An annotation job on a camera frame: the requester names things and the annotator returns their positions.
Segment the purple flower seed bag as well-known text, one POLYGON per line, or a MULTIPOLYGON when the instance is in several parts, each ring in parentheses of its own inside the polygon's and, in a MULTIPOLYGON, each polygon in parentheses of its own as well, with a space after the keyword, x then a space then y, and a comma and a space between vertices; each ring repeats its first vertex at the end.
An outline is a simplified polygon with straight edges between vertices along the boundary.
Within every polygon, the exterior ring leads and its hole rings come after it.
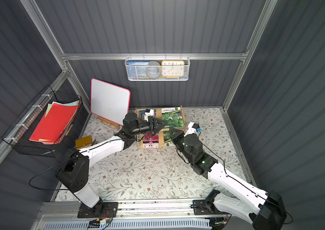
POLYGON ((149 109, 139 109, 136 111, 138 118, 141 119, 142 121, 148 121, 148 116, 149 116, 149 109))

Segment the green gourd seed bag top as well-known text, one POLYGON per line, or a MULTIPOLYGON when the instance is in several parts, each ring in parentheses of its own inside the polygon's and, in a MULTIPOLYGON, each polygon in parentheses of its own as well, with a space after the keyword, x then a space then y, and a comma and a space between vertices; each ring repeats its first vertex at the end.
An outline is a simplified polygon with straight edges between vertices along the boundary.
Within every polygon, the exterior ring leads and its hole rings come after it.
POLYGON ((184 127, 183 114, 180 107, 162 108, 161 117, 167 121, 164 128, 184 127))

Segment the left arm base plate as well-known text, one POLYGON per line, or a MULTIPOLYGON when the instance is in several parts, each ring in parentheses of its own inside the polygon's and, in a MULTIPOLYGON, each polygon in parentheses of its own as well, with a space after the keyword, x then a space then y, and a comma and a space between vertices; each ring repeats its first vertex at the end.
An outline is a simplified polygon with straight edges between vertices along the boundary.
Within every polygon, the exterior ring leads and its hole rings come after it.
POLYGON ((118 202, 99 201, 93 208, 81 203, 77 218, 114 218, 118 210, 118 202))

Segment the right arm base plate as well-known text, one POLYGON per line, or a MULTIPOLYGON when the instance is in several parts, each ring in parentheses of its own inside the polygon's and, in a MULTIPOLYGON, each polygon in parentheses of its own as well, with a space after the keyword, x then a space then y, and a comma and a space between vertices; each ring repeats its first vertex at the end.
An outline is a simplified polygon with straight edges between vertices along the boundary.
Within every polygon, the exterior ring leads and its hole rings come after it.
POLYGON ((190 206, 193 209, 194 214, 197 216, 202 215, 229 215, 227 212, 219 211, 212 202, 206 202, 202 200, 193 200, 193 204, 190 206))

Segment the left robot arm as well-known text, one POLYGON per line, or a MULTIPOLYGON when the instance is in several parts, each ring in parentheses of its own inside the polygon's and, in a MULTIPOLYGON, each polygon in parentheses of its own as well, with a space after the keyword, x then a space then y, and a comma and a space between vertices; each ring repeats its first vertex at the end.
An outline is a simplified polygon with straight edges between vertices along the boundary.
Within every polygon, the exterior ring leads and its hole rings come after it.
POLYGON ((156 135, 167 123, 167 120, 154 116, 142 120, 137 114, 128 113, 123 119, 122 128, 111 138, 94 146, 75 149, 69 160, 58 170, 56 178, 83 205, 93 210, 101 205, 102 199, 88 183, 89 168, 109 155, 129 148, 139 141, 137 137, 140 134, 156 135))

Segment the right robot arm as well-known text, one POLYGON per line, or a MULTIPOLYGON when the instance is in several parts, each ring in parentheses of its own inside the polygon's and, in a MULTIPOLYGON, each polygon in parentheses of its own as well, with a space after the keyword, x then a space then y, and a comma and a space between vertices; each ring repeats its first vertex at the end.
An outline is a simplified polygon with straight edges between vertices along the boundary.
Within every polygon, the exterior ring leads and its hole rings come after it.
POLYGON ((235 197, 227 197, 218 190, 212 190, 205 199, 204 209, 209 213, 229 213, 250 223, 255 230, 280 230, 287 218, 287 212, 279 193, 270 193, 249 184, 229 171, 216 158, 203 150, 203 143, 196 129, 184 133, 170 128, 170 138, 181 159, 191 166, 195 173, 220 185, 235 197))

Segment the wooden two-tier shelf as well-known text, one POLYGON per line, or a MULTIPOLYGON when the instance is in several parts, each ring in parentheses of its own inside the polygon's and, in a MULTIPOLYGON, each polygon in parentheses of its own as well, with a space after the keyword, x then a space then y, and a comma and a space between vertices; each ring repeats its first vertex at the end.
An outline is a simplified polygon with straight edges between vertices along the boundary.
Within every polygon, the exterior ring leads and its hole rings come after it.
MULTIPOLYGON (((175 128, 180 129, 180 130, 183 130, 183 131, 186 131, 186 124, 185 124, 185 117, 184 117, 183 108, 181 106, 177 106, 177 107, 180 107, 181 110, 182 110, 184 127, 175 127, 175 128)), ((161 117, 161 109, 162 108, 150 108, 150 109, 154 109, 155 110, 155 118, 162 119, 162 117, 161 117)), ((166 131, 166 130, 169 130, 169 128, 163 128, 159 133, 157 133, 157 135, 159 135, 159 148, 164 148, 164 144, 163 144, 163 131, 166 131)), ((139 135, 139 137, 142 138, 142 140, 143 140, 144 136, 145 136, 145 134, 139 135)), ((142 141, 139 142, 138 147, 140 149, 142 149, 142 141)))

